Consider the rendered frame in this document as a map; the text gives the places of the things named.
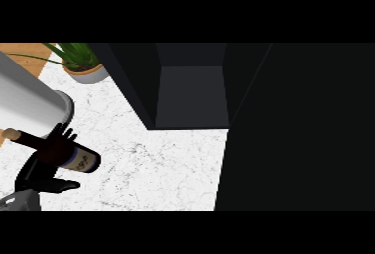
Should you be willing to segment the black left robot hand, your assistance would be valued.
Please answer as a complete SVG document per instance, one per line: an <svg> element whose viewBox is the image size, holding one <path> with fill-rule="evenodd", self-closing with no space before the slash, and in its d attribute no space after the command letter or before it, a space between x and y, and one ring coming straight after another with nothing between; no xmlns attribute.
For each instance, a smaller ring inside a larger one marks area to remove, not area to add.
<svg viewBox="0 0 375 254"><path fill-rule="evenodd" d="M18 173L15 191L31 189L36 192L62 193L82 186L79 181L55 177L58 167L70 161L76 153L73 142L79 135L68 126L68 123L58 123L46 139L20 131L14 143L33 148L36 152Z"/></svg>

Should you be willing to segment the dark wine bottle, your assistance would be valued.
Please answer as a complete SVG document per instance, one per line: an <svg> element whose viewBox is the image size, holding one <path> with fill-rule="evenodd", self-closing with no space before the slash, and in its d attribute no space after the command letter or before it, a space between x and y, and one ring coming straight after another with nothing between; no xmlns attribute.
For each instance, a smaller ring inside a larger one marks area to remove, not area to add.
<svg viewBox="0 0 375 254"><path fill-rule="evenodd" d="M39 160L51 166L85 173L93 172L99 166L99 153L62 136L43 139L14 128L8 128L2 136L36 149Z"/></svg>

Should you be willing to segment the dark grey open cabinet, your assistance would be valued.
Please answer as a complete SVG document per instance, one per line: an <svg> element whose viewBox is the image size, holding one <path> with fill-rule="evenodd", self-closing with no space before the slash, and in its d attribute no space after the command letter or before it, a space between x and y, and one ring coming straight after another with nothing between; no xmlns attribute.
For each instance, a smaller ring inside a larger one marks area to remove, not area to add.
<svg viewBox="0 0 375 254"><path fill-rule="evenodd" d="M93 43L93 52L150 130L228 129L269 43Z"/></svg>

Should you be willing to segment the dark grey cabinet door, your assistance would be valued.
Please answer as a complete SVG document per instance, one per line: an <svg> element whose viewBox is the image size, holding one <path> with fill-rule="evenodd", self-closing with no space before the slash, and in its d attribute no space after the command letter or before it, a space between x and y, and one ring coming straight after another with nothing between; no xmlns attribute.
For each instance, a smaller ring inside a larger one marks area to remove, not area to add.
<svg viewBox="0 0 375 254"><path fill-rule="evenodd" d="M375 43L272 46L228 135L216 208L375 210Z"/></svg>

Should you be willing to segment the pale grey cylindrical appliance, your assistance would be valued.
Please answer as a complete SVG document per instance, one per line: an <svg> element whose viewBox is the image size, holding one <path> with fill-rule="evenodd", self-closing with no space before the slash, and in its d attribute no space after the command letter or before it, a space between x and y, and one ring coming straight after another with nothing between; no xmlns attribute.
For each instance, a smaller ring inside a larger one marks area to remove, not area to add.
<svg viewBox="0 0 375 254"><path fill-rule="evenodd" d="M0 129L48 137L58 123L71 123L73 98L54 90L0 52Z"/></svg>

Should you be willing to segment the potted green plant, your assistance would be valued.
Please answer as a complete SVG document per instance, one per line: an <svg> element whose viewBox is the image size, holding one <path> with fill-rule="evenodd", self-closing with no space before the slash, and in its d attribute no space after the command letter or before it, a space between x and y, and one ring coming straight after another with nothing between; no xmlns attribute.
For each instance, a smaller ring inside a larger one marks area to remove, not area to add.
<svg viewBox="0 0 375 254"><path fill-rule="evenodd" d="M59 62L27 54L9 53L9 56L33 58L59 64L70 77L80 84L96 84L110 77L95 50L88 43L58 43L55 46L45 43L43 46L61 57Z"/></svg>

